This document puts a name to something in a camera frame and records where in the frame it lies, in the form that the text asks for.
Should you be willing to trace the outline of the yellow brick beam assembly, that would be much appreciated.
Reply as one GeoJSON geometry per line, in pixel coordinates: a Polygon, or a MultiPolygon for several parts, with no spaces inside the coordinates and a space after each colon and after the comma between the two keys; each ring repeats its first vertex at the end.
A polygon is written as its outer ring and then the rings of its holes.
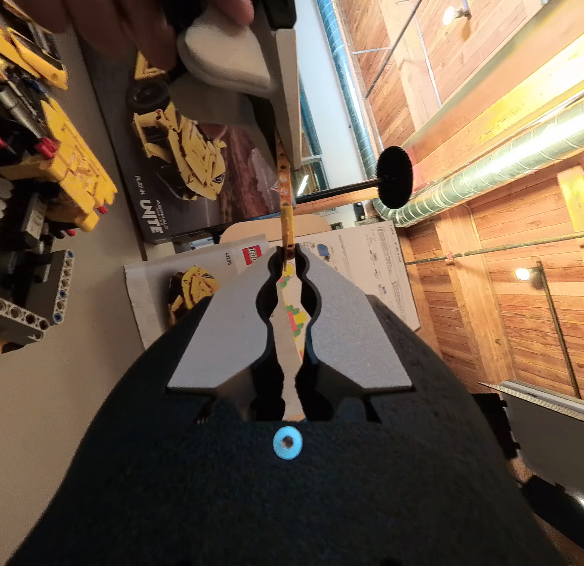
{"type": "Polygon", "coordinates": [[[294,206],[291,167],[279,134],[276,132],[276,168],[280,199],[280,224],[283,270],[295,255],[294,206]]]}

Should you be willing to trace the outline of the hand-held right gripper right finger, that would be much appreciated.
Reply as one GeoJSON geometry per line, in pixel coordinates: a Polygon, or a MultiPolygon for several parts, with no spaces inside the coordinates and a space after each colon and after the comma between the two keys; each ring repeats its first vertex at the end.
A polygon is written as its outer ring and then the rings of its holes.
{"type": "Polygon", "coordinates": [[[412,380],[367,295],[296,245],[301,305],[309,321],[296,392],[305,419],[332,420],[345,399],[409,392],[412,380]]]}

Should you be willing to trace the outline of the grey desk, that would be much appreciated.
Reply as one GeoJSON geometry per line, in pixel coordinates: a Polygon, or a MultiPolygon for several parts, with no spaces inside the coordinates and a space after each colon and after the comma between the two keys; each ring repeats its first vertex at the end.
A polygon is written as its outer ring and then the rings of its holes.
{"type": "Polygon", "coordinates": [[[69,89],[55,96],[118,194],[91,233],[58,240],[75,254],[65,320],[1,355],[1,565],[47,508],[102,402],[142,353],[124,265],[142,260],[110,139],[72,30],[55,37],[69,89]]]}

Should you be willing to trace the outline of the partly built toy car model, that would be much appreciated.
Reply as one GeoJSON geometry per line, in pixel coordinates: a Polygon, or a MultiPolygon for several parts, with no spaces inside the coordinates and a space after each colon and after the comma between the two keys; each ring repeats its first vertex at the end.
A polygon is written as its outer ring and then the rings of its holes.
{"type": "Polygon", "coordinates": [[[75,255],[117,188],[51,93],[68,89],[53,36],[1,0],[1,353],[65,319],[75,255]]]}

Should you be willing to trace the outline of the black rod with round disc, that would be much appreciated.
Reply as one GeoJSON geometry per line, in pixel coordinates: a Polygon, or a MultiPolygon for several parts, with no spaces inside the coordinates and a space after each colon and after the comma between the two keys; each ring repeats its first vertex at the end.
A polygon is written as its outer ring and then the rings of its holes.
{"type": "Polygon", "coordinates": [[[409,201],[412,192],[412,161],[403,148],[390,146],[379,155],[373,178],[298,196],[296,205],[304,207],[336,197],[364,194],[365,200],[378,198],[389,209],[399,209],[409,201]]]}

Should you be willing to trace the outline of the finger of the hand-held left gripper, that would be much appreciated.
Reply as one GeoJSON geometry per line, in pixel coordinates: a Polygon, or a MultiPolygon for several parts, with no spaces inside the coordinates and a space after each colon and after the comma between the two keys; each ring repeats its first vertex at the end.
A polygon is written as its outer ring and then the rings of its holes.
{"type": "Polygon", "coordinates": [[[179,77],[170,83],[170,96],[187,118],[260,132],[273,140],[280,137],[271,101],[278,87],[277,80],[271,78],[266,88],[252,88],[247,93],[211,86],[194,77],[179,77]]]}
{"type": "Polygon", "coordinates": [[[274,99],[274,112],[280,139],[293,170],[302,165],[300,77],[296,31],[279,29],[275,33],[280,86],[274,99]]]}

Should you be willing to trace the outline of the silver ventilation duct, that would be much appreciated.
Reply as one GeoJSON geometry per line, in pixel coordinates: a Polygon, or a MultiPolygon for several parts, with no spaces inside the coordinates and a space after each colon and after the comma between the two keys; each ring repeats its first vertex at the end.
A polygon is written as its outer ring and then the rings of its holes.
{"type": "Polygon", "coordinates": [[[583,0],[315,0],[367,177],[414,169],[401,227],[583,152],[583,0]],[[444,27],[445,9],[471,18],[444,27]]]}

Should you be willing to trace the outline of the instruction booklet with yellow car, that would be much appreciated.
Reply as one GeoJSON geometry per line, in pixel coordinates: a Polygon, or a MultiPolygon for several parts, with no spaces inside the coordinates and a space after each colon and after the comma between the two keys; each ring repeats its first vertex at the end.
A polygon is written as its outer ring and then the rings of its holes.
{"type": "Polygon", "coordinates": [[[241,274],[269,249],[265,234],[184,251],[173,256],[126,265],[127,292],[142,346],[146,350],[170,327],[171,278],[200,267],[219,287],[241,274]]]}

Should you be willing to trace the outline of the dark toy car box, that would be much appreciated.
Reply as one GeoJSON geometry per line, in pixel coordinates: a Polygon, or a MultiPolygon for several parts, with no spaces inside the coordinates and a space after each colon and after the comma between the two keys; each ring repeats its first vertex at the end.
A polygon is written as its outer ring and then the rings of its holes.
{"type": "Polygon", "coordinates": [[[114,153],[144,240],[186,241],[205,230],[272,217],[277,175],[260,132],[183,116],[170,74],[135,50],[108,58],[81,41],[114,153]]]}

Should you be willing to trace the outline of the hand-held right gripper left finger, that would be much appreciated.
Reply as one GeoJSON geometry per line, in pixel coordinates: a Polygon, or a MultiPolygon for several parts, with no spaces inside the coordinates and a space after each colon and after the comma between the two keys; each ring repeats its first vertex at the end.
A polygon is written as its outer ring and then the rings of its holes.
{"type": "Polygon", "coordinates": [[[271,248],[210,299],[168,388],[230,399],[244,419],[282,419],[284,372],[271,316],[283,249],[271,248]]]}

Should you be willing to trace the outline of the person's left hand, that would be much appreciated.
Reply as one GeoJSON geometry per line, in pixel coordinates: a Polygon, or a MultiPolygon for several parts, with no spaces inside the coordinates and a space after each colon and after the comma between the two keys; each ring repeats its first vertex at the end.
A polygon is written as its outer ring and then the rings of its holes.
{"type": "Polygon", "coordinates": [[[176,64],[175,31],[161,0],[14,0],[44,30],[74,29],[94,49],[120,57],[129,42],[165,71],[176,64]]]}

